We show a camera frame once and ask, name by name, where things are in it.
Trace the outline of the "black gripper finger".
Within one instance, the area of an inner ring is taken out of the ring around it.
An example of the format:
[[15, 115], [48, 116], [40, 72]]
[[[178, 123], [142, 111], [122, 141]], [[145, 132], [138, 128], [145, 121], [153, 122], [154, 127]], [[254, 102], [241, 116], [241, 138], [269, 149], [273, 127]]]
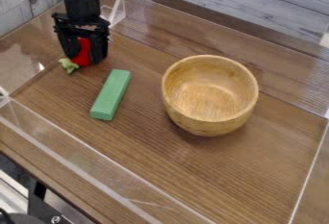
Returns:
[[64, 55], [70, 59], [75, 58], [81, 52], [81, 31], [78, 29], [60, 29], [56, 33]]
[[109, 55], [109, 35], [93, 35], [90, 37], [90, 58], [94, 64], [99, 63]]

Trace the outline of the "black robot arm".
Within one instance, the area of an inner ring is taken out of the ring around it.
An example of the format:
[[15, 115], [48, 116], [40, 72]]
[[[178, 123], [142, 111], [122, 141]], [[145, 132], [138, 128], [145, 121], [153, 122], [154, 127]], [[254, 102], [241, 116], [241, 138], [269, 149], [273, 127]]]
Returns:
[[111, 22], [102, 17], [101, 0], [64, 0], [66, 12], [55, 12], [54, 31], [64, 55], [78, 66], [107, 58]]

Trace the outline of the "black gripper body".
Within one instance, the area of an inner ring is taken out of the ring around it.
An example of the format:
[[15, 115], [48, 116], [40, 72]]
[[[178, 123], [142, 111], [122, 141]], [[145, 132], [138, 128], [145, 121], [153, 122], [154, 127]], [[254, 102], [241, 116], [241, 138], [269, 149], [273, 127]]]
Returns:
[[55, 12], [54, 30], [60, 39], [105, 37], [110, 22], [101, 17], [101, 0], [64, 0], [66, 12]]

